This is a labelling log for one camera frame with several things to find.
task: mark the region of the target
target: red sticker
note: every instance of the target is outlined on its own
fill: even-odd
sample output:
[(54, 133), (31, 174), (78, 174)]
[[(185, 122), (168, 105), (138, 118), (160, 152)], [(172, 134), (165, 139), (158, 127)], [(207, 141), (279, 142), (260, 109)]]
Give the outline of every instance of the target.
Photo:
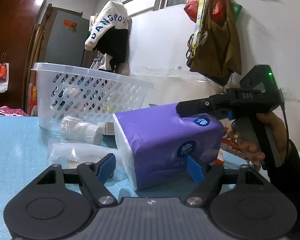
[(74, 23), (74, 22), (71, 22), (71, 21), (68, 21), (68, 20), (64, 20), (63, 21), (63, 26), (66, 26), (66, 27), (70, 27), (70, 28), (76, 28), (77, 27), (77, 24)]

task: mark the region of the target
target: table surface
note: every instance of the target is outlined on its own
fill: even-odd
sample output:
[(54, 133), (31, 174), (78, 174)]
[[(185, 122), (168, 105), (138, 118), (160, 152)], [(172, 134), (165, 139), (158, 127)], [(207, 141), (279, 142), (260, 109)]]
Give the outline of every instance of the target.
[[(11, 239), (3, 221), (5, 205), (48, 167), (48, 139), (54, 137), (59, 138), (59, 134), (40, 128), (37, 117), (0, 116), (0, 240)], [(105, 138), (103, 145), (115, 147), (114, 136)], [(227, 152), (224, 152), (224, 158), (226, 168), (237, 169), (239, 165), (246, 163)], [(115, 170), (114, 177), (105, 186), (118, 199), (128, 196), (178, 196), (184, 199), (195, 187), (195, 183), (184, 173), (167, 182), (134, 191), (127, 175)], [(231, 188), (229, 185), (224, 186), (222, 191)]]

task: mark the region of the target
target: metal screw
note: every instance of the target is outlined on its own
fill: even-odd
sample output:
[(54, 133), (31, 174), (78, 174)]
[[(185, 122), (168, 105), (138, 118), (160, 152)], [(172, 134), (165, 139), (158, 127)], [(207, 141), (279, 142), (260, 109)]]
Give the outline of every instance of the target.
[(114, 198), (110, 196), (103, 196), (99, 198), (99, 202), (103, 205), (110, 205), (111, 203), (114, 202)]
[(195, 206), (195, 205), (200, 205), (202, 203), (202, 199), (199, 197), (190, 197), (187, 199), (187, 202), (190, 205)]

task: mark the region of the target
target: blue trigger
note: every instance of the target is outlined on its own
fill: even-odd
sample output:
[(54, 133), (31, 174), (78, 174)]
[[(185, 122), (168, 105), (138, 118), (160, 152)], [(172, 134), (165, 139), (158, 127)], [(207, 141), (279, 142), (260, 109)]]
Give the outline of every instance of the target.
[(97, 178), (102, 182), (102, 184), (105, 184), (106, 181), (111, 176), (111, 174), (114, 172), (115, 165), (116, 165), (115, 156), (111, 155), (110, 158), (108, 158), (105, 162), (103, 162), (99, 166), (99, 172)]
[(228, 119), (229, 119), (229, 121), (234, 119), (234, 114), (232, 111), (228, 111)]
[(203, 167), (190, 155), (187, 156), (187, 172), (196, 184), (199, 184), (204, 178)]

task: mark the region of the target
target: gray ribbed surface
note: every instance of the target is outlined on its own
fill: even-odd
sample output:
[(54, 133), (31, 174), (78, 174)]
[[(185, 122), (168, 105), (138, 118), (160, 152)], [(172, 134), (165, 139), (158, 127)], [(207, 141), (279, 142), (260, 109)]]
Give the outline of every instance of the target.
[(233, 238), (216, 229), (203, 210), (186, 207), (181, 204), (179, 198), (124, 198), (122, 204), (117, 207), (101, 209), (82, 233), (69, 238), (69, 240), (99, 239), (223, 240)]

